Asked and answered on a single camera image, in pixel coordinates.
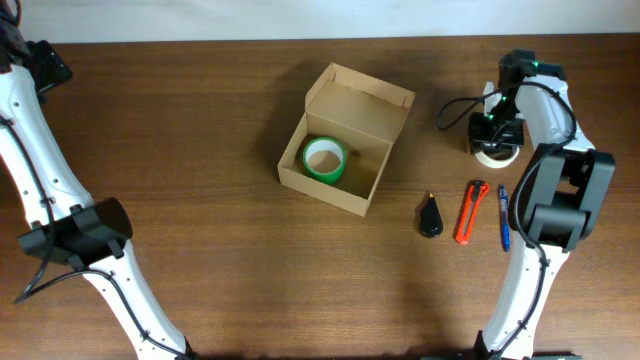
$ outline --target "brown wooden surface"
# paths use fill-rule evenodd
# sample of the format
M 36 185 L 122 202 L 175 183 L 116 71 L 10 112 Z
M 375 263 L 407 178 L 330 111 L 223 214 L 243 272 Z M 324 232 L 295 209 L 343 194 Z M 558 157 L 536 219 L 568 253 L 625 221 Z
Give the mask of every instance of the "brown wooden surface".
M 554 284 L 537 350 L 640 358 L 640 36 L 518 36 L 58 46 L 72 82 L 45 116 L 96 200 L 117 197 L 140 268 L 203 354 L 343 356 L 468 348 L 489 320 L 509 256 L 499 183 L 513 191 L 531 155 L 504 170 L 439 133 L 447 100 L 497 80 L 511 49 L 560 63 L 580 126 L 617 169 L 596 230 Z M 329 62 L 416 91 L 414 110 L 366 218 L 278 183 L 276 164 L 308 88 Z M 452 240 L 467 181 L 492 186 L 469 246 Z M 414 228 L 427 190 L 445 231 Z M 39 260 L 0 171 L 0 358 L 134 359 L 101 296 L 81 279 L 11 304 Z M 53 265 L 48 277 L 66 269 Z

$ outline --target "open cardboard box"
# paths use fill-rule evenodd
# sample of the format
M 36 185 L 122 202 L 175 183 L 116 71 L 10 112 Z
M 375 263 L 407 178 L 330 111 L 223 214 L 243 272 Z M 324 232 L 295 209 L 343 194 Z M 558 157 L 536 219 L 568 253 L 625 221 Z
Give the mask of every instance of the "open cardboard box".
M 280 183 L 364 216 L 407 119 L 415 93 L 331 64 L 305 99 L 305 113 L 278 163 Z M 347 151 L 342 177 L 332 185 L 311 178 L 302 162 L 307 143 L 338 140 Z

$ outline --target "red utility knife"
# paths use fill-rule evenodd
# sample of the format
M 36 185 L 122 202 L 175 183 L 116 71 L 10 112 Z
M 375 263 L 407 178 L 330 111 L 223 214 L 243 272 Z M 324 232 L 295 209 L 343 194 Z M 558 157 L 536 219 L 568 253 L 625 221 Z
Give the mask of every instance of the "red utility knife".
M 469 184 L 467 196 L 465 196 L 464 207 L 460 214 L 460 221 L 456 229 L 456 241 L 462 245 L 469 243 L 473 222 L 476 219 L 478 205 L 482 198 L 489 192 L 489 184 L 482 180 L 474 180 Z

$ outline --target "blue pen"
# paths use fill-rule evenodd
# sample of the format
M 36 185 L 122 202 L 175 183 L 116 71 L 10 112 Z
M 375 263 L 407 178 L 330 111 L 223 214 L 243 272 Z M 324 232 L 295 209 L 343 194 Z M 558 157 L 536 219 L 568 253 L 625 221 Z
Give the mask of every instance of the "blue pen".
M 502 247 L 505 252 L 509 252 L 511 247 L 510 233 L 509 233 L 509 220 L 507 219 L 507 213 L 509 211 L 509 198 L 507 197 L 507 190 L 504 189 L 504 185 L 498 187 L 498 194 L 500 195 L 500 217 L 502 222 L 501 235 L 502 235 Z

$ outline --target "white wall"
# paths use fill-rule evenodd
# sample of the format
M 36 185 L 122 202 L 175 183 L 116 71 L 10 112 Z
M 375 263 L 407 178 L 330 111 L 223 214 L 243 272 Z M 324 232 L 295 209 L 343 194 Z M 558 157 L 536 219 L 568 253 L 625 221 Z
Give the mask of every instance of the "white wall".
M 640 31 L 640 0 L 24 0 L 26 39 L 113 42 Z

